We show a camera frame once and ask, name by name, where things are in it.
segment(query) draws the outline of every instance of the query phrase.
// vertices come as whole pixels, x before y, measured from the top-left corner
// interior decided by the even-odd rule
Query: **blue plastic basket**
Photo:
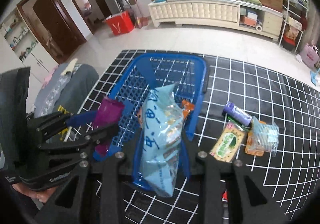
[[[124,143],[134,137],[139,127],[136,114],[149,90],[177,82],[179,85],[174,94],[175,101],[180,103],[182,99],[186,99],[195,104],[195,109],[184,126],[188,139],[192,140],[203,101],[206,71],[206,62],[193,55],[152,53],[142,54],[134,59],[109,95],[124,103],[125,109],[119,121],[119,135],[112,139],[107,156],[121,151]],[[106,157],[99,158],[95,155],[97,160],[104,160]],[[151,189],[138,171],[133,173],[133,177],[136,185],[146,190]]]

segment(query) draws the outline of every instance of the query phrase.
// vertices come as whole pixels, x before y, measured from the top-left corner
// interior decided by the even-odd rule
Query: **grid patterned tablecloth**
[[[103,96],[108,95],[132,59],[145,52],[155,51],[122,51],[101,76],[82,111],[98,109]],[[269,153],[262,157],[247,155],[242,145],[237,158],[258,177],[288,218],[292,218],[311,196],[320,178],[319,92],[260,66],[222,57],[200,56],[210,67],[210,75],[194,138],[204,151],[213,147],[226,123],[226,117],[221,113],[227,101],[267,124],[277,124],[279,146],[276,157]],[[74,131],[77,135],[84,134],[90,127],[87,125]],[[126,184],[123,189],[128,223],[198,223],[198,182],[187,182],[179,176],[172,198],[144,194]],[[224,222],[227,223],[228,210],[225,209]]]

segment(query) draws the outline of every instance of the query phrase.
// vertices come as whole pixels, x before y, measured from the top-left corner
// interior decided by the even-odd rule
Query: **metal bolt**
[[[243,165],[242,161],[237,159],[235,162],[234,162],[235,166],[237,167],[241,167]]]
[[[89,165],[89,162],[86,161],[86,160],[82,160],[80,163],[79,163],[80,167],[82,168],[86,168],[88,165]]]
[[[204,152],[204,151],[200,151],[199,153],[198,153],[198,156],[200,157],[200,158],[206,158],[207,157],[207,153],[206,152]]]
[[[116,156],[116,158],[121,159],[124,157],[124,153],[123,152],[116,152],[115,156]]]
[[[88,155],[87,155],[86,152],[82,152],[82,153],[80,154],[80,158],[81,158],[81,159],[85,159],[85,158],[87,158],[87,157],[88,157]]]

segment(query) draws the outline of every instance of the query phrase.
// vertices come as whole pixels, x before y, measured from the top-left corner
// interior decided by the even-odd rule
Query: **purple cylindrical package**
[[[238,108],[234,103],[227,102],[223,111],[240,122],[244,126],[248,126],[252,120],[252,116]]]
[[[118,122],[123,109],[124,104],[122,102],[104,97],[93,122],[93,129]],[[100,156],[105,156],[109,150],[110,144],[111,140],[99,144],[95,147],[95,151]]]

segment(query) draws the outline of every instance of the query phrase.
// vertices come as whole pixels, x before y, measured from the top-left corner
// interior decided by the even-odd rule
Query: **white tile floor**
[[[300,80],[320,91],[310,81],[310,69],[270,38],[218,27],[161,24],[150,22],[142,29],[114,36],[104,25],[74,53],[81,63],[102,74],[124,49],[158,49],[217,55],[260,65]]]

